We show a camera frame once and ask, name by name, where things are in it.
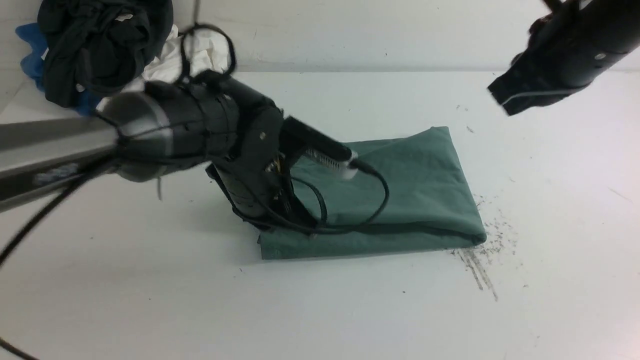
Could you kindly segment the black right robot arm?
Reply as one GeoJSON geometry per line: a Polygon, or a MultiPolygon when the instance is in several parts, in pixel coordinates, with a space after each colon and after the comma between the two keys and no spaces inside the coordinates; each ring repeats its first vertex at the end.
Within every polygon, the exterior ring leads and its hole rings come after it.
{"type": "Polygon", "coordinates": [[[640,42],[637,0],[547,0],[526,49],[487,90],[508,116],[547,107],[587,88],[640,42]]]}

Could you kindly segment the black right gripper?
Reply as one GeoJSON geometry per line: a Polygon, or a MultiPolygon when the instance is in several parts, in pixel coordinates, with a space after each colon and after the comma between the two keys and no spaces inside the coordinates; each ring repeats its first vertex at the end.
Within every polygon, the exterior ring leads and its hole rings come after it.
{"type": "Polygon", "coordinates": [[[586,88],[584,45],[530,47],[487,90],[508,116],[553,105],[586,88]]]}

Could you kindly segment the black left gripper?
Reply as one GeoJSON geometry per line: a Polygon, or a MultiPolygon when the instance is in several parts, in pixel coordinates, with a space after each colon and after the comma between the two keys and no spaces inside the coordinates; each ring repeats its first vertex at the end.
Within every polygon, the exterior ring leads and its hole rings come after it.
{"type": "Polygon", "coordinates": [[[298,145],[281,150],[282,111],[253,89],[227,89],[238,107],[237,141],[227,155],[206,169],[231,202],[235,215],[260,231],[293,225],[305,233],[320,228],[294,192],[291,167],[300,158],[298,145]]]}

